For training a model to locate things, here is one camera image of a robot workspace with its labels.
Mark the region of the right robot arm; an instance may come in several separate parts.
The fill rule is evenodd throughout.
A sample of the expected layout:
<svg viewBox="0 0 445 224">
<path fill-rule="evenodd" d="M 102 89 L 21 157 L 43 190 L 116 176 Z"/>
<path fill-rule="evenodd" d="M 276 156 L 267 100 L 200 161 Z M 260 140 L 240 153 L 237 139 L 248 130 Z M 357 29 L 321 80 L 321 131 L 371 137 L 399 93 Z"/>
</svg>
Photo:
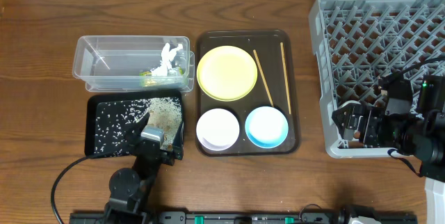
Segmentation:
<svg viewBox="0 0 445 224">
<path fill-rule="evenodd" d="M 333 123 L 345 140 L 356 138 L 364 145 L 385 147 L 387 154 L 408 168 L 408 156 L 421 161 L 413 169 L 426 179 L 427 220 L 444 222 L 444 78 L 424 77 L 415 112 L 411 112 L 413 93 L 402 74 L 379 79 L 386 97 L 385 107 L 346 102 L 332 113 Z"/>
</svg>

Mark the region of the white bowl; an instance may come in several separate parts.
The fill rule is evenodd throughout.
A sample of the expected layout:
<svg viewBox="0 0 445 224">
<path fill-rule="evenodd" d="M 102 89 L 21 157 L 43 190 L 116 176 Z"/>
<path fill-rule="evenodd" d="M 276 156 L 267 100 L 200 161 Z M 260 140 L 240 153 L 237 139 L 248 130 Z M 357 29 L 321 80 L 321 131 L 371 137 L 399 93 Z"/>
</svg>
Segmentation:
<svg viewBox="0 0 445 224">
<path fill-rule="evenodd" d="M 223 151 L 233 146 L 239 134 L 240 124 L 236 116 L 226 109 L 211 109 L 197 121 L 197 139 L 211 151 Z"/>
</svg>

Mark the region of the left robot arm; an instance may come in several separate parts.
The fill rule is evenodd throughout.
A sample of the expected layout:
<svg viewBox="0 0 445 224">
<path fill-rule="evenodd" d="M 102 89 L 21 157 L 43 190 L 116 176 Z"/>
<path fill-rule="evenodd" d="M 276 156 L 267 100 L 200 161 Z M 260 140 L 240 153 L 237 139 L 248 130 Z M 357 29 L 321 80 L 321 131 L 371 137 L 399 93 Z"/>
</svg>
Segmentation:
<svg viewBox="0 0 445 224">
<path fill-rule="evenodd" d="M 111 192 L 104 215 L 98 223 L 156 223 L 156 216 L 145 210 L 150 191 L 161 165 L 172 166 L 184 155 L 184 121 L 179 121 L 170 147 L 163 148 L 164 131 L 149 123 L 149 114 L 124 135 L 125 150 L 136 160 L 132 167 L 113 173 Z"/>
</svg>

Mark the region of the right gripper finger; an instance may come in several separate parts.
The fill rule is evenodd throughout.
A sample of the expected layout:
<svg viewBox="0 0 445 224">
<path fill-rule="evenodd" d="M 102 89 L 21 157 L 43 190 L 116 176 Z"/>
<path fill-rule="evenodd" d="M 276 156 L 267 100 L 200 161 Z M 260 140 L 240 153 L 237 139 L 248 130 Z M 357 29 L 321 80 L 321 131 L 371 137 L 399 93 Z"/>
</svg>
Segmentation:
<svg viewBox="0 0 445 224">
<path fill-rule="evenodd" d="M 350 122 L 342 122 L 339 127 L 339 133 L 342 139 L 351 141 L 354 139 L 355 126 Z"/>
<path fill-rule="evenodd" d="M 335 125 L 356 125 L 357 117 L 355 116 L 355 105 L 347 104 L 346 106 L 333 111 L 332 120 Z"/>
</svg>

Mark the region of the white napkin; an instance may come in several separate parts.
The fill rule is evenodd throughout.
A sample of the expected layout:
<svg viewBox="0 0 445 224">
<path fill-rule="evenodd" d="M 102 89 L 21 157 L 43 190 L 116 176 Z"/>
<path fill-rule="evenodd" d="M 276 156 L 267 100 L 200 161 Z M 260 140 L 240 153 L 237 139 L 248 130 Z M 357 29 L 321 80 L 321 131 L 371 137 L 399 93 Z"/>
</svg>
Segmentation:
<svg viewBox="0 0 445 224">
<path fill-rule="evenodd" d="M 161 51 L 160 65 L 151 71 L 152 76 L 167 76 L 168 71 L 172 69 L 172 62 L 179 50 L 184 48 L 183 44 L 178 44 L 175 48 L 170 48 L 170 44 L 166 43 Z"/>
</svg>

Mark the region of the white cup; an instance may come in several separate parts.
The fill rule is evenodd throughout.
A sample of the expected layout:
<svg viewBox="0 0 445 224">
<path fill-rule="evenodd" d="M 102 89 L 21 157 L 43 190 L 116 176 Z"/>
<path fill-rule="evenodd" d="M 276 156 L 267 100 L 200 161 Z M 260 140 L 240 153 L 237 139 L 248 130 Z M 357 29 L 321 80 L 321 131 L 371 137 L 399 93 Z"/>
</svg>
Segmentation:
<svg viewBox="0 0 445 224">
<path fill-rule="evenodd" d="M 344 102 L 343 104 L 341 104 L 339 107 L 338 107 L 338 109 L 341 109 L 341 108 L 343 108 L 343 107 L 345 107 L 345 106 L 348 106 L 349 104 L 361 104 L 360 102 L 358 102 L 358 101 L 354 101 L 354 100 L 348 100 L 347 102 Z"/>
</svg>

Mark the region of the green snack wrapper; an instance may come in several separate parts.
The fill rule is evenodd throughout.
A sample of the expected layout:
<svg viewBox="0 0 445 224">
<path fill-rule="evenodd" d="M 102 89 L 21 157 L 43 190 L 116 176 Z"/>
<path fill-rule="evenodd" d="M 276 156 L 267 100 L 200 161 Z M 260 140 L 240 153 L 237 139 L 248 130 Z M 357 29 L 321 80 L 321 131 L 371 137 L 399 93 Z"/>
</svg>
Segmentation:
<svg viewBox="0 0 445 224">
<path fill-rule="evenodd" d="M 173 67 L 172 69 L 169 69 L 167 78 L 162 78 L 161 76 L 153 76 L 152 72 L 150 71 L 140 72 L 139 76 L 142 77 L 140 85 L 142 87 L 150 87 L 176 83 L 177 77 L 181 78 L 183 74 L 184 71 L 180 67 Z"/>
</svg>

